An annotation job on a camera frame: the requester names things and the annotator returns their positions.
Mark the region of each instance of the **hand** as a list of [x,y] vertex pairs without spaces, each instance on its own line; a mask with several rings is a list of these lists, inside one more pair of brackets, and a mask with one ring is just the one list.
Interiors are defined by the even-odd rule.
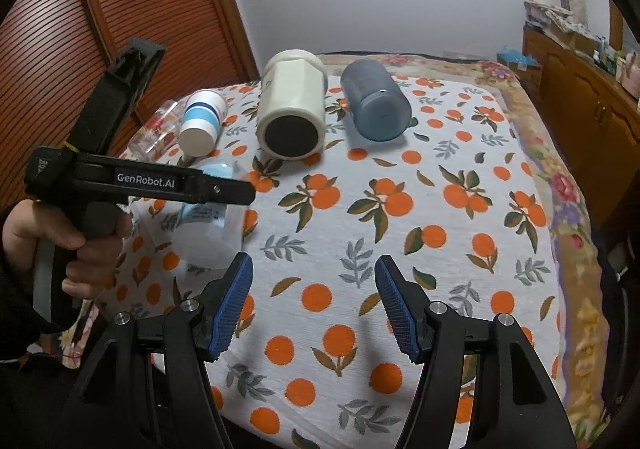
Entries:
[[66,266],[62,289],[73,297],[93,299],[103,289],[116,267],[122,238],[129,236],[131,218],[118,219],[116,232],[107,238],[87,241],[57,207],[23,200],[14,207],[2,229],[2,247],[17,272],[31,272],[38,238],[48,238],[59,247],[77,251],[78,259]]

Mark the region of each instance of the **yellow rubber band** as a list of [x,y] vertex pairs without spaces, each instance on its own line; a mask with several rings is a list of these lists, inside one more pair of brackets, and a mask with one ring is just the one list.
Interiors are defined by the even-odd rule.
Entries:
[[65,147],[68,147],[74,153],[80,153],[80,150],[76,146],[69,144],[66,140],[65,140]]

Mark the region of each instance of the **black foam grip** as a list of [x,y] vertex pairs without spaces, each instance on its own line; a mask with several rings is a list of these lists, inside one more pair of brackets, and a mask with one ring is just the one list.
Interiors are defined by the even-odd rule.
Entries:
[[[78,204],[63,209],[63,212],[87,240],[112,235],[122,214],[118,206],[108,202]],[[34,309],[49,323],[50,332],[67,330],[80,313],[80,306],[74,306],[74,298],[62,290],[66,266],[74,259],[76,251],[54,247],[48,240],[38,242],[34,269]]]

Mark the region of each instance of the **gray bottle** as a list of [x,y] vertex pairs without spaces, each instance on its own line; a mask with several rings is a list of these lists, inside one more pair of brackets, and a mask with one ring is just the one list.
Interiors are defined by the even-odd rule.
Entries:
[[361,59],[349,64],[340,85],[353,124],[364,138],[387,142],[409,126],[411,103],[379,62]]

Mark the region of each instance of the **bed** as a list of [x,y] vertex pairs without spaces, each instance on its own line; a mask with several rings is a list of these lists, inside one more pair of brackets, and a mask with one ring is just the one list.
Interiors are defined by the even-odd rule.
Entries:
[[[586,447],[605,426],[601,269],[584,198],[536,109],[498,63],[370,57],[414,108],[412,127],[391,143],[350,125],[339,75],[358,55],[322,58],[326,141],[304,161],[261,156],[257,83],[219,90],[229,117],[212,156],[237,161],[258,191],[244,230],[254,284],[230,350],[207,366],[222,415],[284,448],[392,447],[420,368],[399,352],[371,277],[372,262],[391,254],[406,278],[463,315],[512,312]],[[159,161],[181,158],[171,145]],[[108,316],[165,313],[218,277],[172,252],[178,208],[132,202],[134,232],[98,299]],[[88,310],[75,352],[71,334],[61,337],[68,363],[96,316]],[[154,364],[162,369],[161,355]],[[474,375],[467,357],[451,447],[465,442]]]

